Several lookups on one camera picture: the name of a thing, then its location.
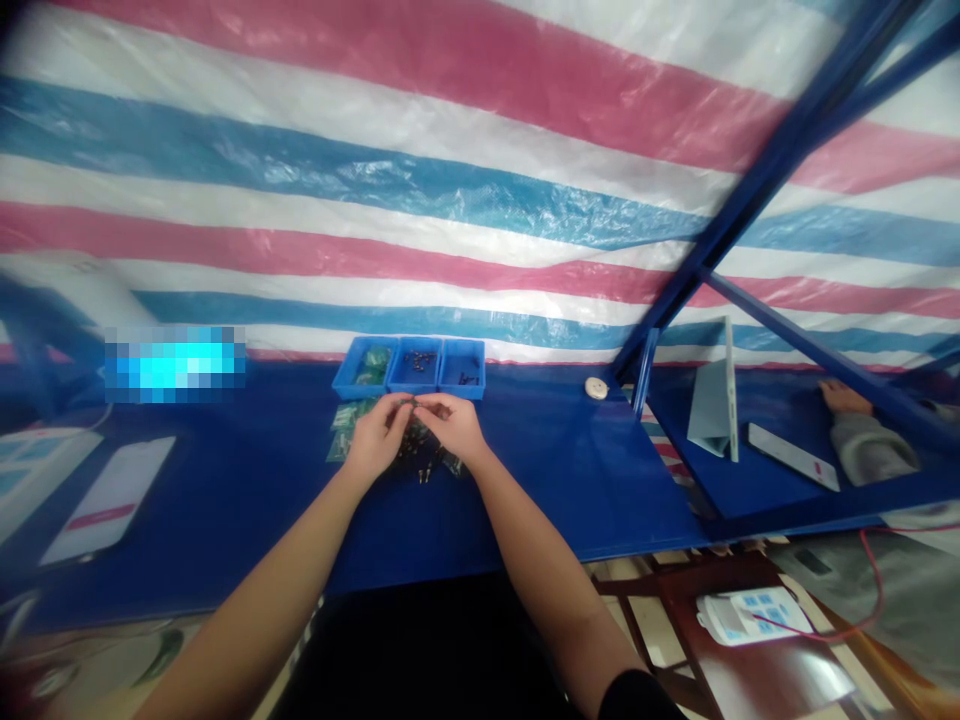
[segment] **blue storage box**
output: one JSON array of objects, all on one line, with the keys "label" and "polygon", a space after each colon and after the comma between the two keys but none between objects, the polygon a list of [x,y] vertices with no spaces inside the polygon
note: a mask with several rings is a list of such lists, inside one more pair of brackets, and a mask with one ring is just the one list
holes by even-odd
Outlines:
[{"label": "blue storage box", "polygon": [[[384,381],[378,384],[357,384],[357,378],[364,370],[364,360],[367,351],[375,347],[385,347],[390,350],[390,360],[387,362],[387,369],[384,373]],[[357,400],[365,397],[375,397],[377,395],[386,395],[387,379],[390,377],[390,371],[397,363],[400,355],[400,341],[397,338],[376,337],[372,335],[363,335],[355,337],[347,351],[347,356],[340,363],[340,370],[333,379],[333,389],[340,396],[341,400]]]},{"label": "blue storage box", "polygon": [[487,387],[482,340],[447,340],[440,365],[440,392],[479,400]]},{"label": "blue storage box", "polygon": [[[433,357],[417,361],[417,353],[433,353]],[[442,353],[443,340],[427,337],[400,338],[397,361],[387,376],[390,392],[409,392],[414,395],[436,392]]]}]

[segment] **striped tarpaulin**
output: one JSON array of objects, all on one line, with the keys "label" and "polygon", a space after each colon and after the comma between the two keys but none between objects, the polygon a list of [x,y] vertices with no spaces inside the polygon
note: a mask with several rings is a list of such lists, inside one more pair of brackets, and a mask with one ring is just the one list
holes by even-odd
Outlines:
[{"label": "striped tarpaulin", "polygon": [[[38,3],[0,78],[0,249],[102,258],[160,322],[244,325],[288,358],[374,333],[608,362],[846,11]],[[814,153],[721,272],[874,369],[957,350],[958,70]],[[709,289],[657,361],[717,357],[724,314],[739,365],[809,362]]]}]

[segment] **black sleeve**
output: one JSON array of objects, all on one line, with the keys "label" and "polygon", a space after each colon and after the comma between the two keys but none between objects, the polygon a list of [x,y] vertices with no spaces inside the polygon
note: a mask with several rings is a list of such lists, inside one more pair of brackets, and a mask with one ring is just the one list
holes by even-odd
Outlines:
[{"label": "black sleeve", "polygon": [[600,703],[599,720],[686,720],[656,678],[627,670],[610,683]]}]

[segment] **blue table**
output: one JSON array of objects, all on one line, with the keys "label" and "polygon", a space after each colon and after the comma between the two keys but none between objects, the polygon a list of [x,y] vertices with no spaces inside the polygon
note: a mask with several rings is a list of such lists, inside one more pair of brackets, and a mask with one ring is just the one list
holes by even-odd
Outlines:
[{"label": "blue table", "polygon": [[[747,425],[756,423],[830,463],[840,487],[852,485],[840,467],[830,442],[833,416],[823,402],[818,383],[826,374],[784,370],[738,369],[737,415],[740,462],[717,457],[687,440],[693,402],[695,368],[656,367],[647,401],[664,432],[677,447],[694,480],[721,517],[740,517],[830,493],[799,473],[754,450],[747,442]],[[783,534],[865,527],[877,517],[855,518],[830,525],[781,528]]]},{"label": "blue table", "polygon": [[[0,548],[4,595],[39,588],[28,631],[216,608],[323,489],[338,398],[336,365],[252,365],[222,405],[118,405],[105,441]],[[490,365],[478,405],[487,440],[583,561],[703,545],[674,484],[619,391],[587,397],[605,368]],[[69,418],[92,423],[90,409]],[[37,570],[40,556],[112,453],[176,435],[161,474],[115,547],[86,564]],[[360,506],[328,591],[452,577],[501,566],[479,493],[446,470],[378,482]]]}]

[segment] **red wire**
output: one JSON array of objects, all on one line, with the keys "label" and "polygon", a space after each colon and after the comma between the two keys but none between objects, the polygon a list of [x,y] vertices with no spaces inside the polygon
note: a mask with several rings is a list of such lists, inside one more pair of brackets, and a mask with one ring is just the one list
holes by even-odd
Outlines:
[{"label": "red wire", "polygon": [[868,532],[893,532],[893,533],[925,533],[925,532],[947,532],[948,530],[960,530],[960,523],[955,523],[953,525],[944,525],[937,528],[922,528],[922,529],[907,529],[907,528],[889,528],[889,527],[874,527],[874,528],[863,528],[860,530],[860,542],[863,543],[863,549],[867,552],[867,559],[870,561],[870,567],[873,568],[873,578],[877,584],[877,602],[873,606],[873,612],[867,616],[866,619],[861,620],[856,625],[844,630],[843,632],[834,633],[833,635],[820,635],[819,633],[808,633],[803,630],[797,630],[792,628],[789,625],[783,625],[782,623],[775,622],[769,618],[765,618],[762,615],[753,614],[753,617],[761,622],[770,623],[771,625],[776,625],[779,628],[784,630],[789,630],[790,632],[796,633],[811,640],[819,640],[821,642],[839,642],[841,640],[846,640],[852,635],[856,635],[858,632],[864,628],[870,627],[877,621],[877,618],[883,613],[883,607],[886,602],[883,594],[883,576],[880,574],[880,568],[877,566],[877,559],[873,555],[873,550],[870,549],[870,543],[867,542],[867,533]]}]

